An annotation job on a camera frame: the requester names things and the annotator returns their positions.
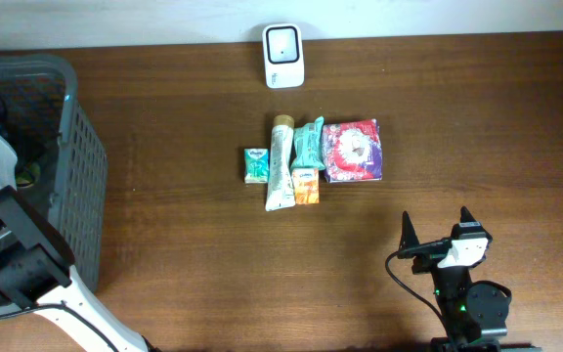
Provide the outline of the white cream tube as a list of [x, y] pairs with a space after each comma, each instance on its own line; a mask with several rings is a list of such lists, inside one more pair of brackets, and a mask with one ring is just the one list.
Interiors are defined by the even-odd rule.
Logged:
[[273, 120], [270, 175], [265, 209], [274, 211], [295, 205], [294, 188], [289, 170], [294, 135], [294, 119], [286, 114]]

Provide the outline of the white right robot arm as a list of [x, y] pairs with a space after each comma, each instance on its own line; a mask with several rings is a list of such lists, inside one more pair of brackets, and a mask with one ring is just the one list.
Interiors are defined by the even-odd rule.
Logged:
[[[486, 259], [492, 235], [466, 207], [451, 234], [422, 243], [407, 212], [402, 214], [398, 250], [385, 262], [388, 275], [407, 293], [427, 305], [445, 330], [444, 338], [430, 342], [432, 351], [499, 351], [499, 340], [507, 335], [506, 319], [512, 293], [506, 286], [490, 281], [474, 282], [470, 271]], [[398, 279], [390, 261], [410, 259], [411, 272], [429, 274], [433, 281], [434, 304]]]

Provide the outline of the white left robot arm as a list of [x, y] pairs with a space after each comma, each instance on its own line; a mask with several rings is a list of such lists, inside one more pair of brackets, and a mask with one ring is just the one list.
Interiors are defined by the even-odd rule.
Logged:
[[0, 321], [35, 314], [86, 351], [152, 351], [82, 282], [63, 236], [18, 192], [7, 115], [0, 98]]

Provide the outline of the red purple tissue pack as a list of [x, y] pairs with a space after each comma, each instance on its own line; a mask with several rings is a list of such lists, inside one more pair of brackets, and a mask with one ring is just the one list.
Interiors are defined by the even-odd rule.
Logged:
[[325, 125], [322, 154], [329, 183], [382, 179], [383, 153], [375, 119]]

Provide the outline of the mint green wipes packet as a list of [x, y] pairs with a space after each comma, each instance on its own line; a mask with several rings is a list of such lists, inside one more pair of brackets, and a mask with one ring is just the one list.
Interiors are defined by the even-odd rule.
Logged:
[[314, 122], [294, 129], [293, 147], [295, 159], [290, 169], [313, 168], [324, 170], [322, 157], [322, 132], [325, 119], [320, 116]]

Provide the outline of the orange tissue pocket pack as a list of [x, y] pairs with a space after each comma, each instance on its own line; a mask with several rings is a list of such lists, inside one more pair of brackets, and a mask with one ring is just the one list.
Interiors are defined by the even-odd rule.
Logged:
[[292, 171], [296, 204], [320, 202], [320, 175], [316, 168], [296, 168]]

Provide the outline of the green lid jar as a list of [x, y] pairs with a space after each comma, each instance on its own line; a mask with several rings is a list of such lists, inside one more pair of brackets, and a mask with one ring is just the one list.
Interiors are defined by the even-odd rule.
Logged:
[[36, 184], [41, 176], [41, 167], [38, 162], [32, 162], [22, 167], [16, 173], [16, 185], [20, 189], [32, 187]]

